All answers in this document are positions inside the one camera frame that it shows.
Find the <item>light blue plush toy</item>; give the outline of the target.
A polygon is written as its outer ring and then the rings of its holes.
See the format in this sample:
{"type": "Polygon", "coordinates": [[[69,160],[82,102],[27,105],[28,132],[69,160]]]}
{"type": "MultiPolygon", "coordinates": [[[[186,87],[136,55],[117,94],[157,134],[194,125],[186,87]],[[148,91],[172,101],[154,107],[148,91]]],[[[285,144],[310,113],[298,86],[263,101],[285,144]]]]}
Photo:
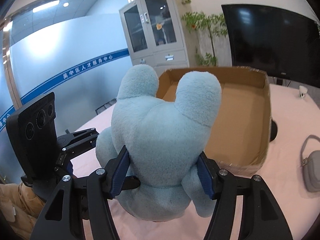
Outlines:
{"type": "Polygon", "coordinates": [[[127,173],[140,186],[121,192],[117,201],[132,216],[169,221],[193,203],[199,216],[209,217],[215,202],[202,188],[196,163],[219,112],[220,83],[208,72],[188,72],[179,80],[173,102],[157,98],[158,87],[152,67],[140,64],[127,71],[111,126],[98,136],[97,160],[105,166],[127,148],[127,173]]]}

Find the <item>tan quilted jacket sleeve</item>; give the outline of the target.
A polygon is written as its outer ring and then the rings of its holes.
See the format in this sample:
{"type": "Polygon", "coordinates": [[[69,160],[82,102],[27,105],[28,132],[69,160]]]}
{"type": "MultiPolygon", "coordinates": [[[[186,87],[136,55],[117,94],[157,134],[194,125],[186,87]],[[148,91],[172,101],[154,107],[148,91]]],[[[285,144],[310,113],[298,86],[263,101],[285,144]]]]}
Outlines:
{"type": "Polygon", "coordinates": [[[22,239],[30,238],[44,205],[33,189],[23,183],[1,185],[1,212],[22,239]]]}

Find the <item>grey small handbag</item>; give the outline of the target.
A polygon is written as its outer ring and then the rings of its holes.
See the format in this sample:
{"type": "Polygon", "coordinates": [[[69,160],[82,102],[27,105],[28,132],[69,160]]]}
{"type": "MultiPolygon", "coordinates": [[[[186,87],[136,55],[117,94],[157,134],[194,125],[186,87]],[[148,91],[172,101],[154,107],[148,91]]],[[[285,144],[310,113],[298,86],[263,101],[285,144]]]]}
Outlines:
{"type": "Polygon", "coordinates": [[[310,139],[319,141],[316,135],[309,135],[303,142],[300,150],[300,160],[304,185],[309,192],[319,192],[319,150],[312,151],[306,158],[303,157],[304,150],[310,139]]]}

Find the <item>brown cardboard box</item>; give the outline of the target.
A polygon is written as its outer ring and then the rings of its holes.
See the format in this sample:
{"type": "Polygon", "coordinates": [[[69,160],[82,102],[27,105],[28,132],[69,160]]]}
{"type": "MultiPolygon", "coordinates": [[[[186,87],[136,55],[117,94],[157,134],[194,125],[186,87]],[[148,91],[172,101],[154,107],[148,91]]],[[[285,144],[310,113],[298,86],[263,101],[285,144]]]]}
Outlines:
{"type": "Polygon", "coordinates": [[[220,168],[252,176],[270,141],[270,91],[266,74],[252,68],[176,68],[151,74],[151,109],[141,136],[150,171],[179,177],[201,153],[220,168]]]}

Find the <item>black round object behind box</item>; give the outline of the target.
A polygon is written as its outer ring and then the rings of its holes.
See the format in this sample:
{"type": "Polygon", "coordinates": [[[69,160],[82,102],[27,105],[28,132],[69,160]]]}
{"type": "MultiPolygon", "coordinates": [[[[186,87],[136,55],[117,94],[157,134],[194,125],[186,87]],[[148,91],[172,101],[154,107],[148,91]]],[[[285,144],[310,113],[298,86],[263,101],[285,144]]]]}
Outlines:
{"type": "Polygon", "coordinates": [[[276,139],[278,134],[278,126],[274,120],[271,120],[270,142],[276,139]]]}

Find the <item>small white device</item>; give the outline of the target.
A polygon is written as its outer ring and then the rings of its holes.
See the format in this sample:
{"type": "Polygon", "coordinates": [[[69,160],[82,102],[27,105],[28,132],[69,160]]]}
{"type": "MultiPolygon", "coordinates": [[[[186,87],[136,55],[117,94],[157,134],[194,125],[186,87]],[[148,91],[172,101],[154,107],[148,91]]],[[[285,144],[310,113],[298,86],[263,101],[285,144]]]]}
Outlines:
{"type": "Polygon", "coordinates": [[[308,92],[308,89],[305,86],[299,86],[299,98],[303,99],[308,92]]]}

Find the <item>grey metal glass-door cabinet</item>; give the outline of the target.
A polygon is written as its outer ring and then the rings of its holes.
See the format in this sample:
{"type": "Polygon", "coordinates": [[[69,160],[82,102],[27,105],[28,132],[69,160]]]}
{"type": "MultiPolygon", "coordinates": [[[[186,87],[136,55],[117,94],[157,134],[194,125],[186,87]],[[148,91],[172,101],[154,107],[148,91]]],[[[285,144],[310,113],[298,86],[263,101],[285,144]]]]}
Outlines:
{"type": "Polygon", "coordinates": [[[195,67],[199,39],[181,17],[191,6],[180,0],[134,0],[119,11],[133,65],[148,64],[158,75],[195,67]]]}

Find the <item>large black tv screen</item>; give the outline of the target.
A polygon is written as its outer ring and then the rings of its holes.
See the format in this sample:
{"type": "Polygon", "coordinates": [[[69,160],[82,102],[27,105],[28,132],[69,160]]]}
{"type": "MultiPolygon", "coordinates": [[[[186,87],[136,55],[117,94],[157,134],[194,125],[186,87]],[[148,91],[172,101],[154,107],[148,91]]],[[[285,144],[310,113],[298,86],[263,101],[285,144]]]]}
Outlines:
{"type": "Polygon", "coordinates": [[[319,87],[319,26],[289,10],[223,4],[232,64],[319,87]]]}

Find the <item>green potted plant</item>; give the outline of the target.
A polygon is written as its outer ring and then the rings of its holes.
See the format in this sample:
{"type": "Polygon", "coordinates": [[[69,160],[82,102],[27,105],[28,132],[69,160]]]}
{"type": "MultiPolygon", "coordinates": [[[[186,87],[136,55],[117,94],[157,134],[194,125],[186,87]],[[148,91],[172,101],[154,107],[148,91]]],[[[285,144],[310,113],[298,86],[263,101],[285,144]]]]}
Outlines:
{"type": "Polygon", "coordinates": [[[195,61],[199,66],[217,66],[218,59],[214,41],[228,34],[223,13],[205,14],[204,12],[186,12],[181,20],[189,33],[195,32],[199,39],[199,49],[195,49],[195,61]]]}

